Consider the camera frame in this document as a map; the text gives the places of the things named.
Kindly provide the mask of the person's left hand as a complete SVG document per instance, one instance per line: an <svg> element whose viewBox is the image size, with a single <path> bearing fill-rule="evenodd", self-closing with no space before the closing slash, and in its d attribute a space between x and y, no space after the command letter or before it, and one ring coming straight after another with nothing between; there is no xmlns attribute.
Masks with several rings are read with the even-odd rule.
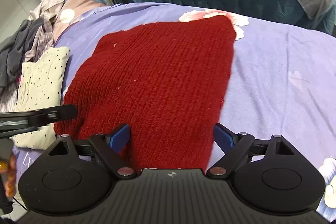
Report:
<svg viewBox="0 0 336 224"><path fill-rule="evenodd" d="M12 198L16 194L16 157L12 153L9 161L1 160L0 171L1 174L7 174L7 180L5 181L5 193L8 198Z"/></svg>

